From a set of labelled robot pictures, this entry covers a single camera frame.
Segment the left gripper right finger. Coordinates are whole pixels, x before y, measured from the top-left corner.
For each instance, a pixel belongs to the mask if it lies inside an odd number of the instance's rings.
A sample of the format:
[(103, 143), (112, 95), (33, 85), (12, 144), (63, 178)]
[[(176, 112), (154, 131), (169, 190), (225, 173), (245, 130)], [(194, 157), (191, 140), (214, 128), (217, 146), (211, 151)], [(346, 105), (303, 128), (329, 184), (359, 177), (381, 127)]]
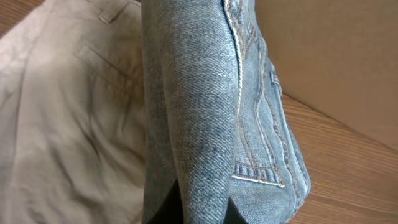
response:
[(228, 206), (224, 218), (224, 224), (247, 224), (245, 219), (241, 216), (239, 210), (235, 206), (231, 197), (228, 199)]

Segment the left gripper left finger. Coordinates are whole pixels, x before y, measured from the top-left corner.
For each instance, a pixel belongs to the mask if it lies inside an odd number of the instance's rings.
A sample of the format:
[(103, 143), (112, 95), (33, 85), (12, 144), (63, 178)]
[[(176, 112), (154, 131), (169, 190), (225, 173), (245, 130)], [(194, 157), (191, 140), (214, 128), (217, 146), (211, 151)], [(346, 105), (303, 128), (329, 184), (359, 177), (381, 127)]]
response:
[(176, 180), (165, 200), (147, 224), (183, 224), (183, 207), (180, 187)]

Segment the blue denim jeans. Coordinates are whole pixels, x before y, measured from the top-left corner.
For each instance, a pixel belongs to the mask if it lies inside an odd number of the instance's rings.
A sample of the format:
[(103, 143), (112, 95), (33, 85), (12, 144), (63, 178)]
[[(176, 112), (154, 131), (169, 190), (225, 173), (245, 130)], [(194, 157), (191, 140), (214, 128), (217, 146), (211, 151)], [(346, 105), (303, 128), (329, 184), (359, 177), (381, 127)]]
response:
[(143, 221), (177, 180), (184, 223), (287, 223), (310, 193), (254, 0), (144, 0)]

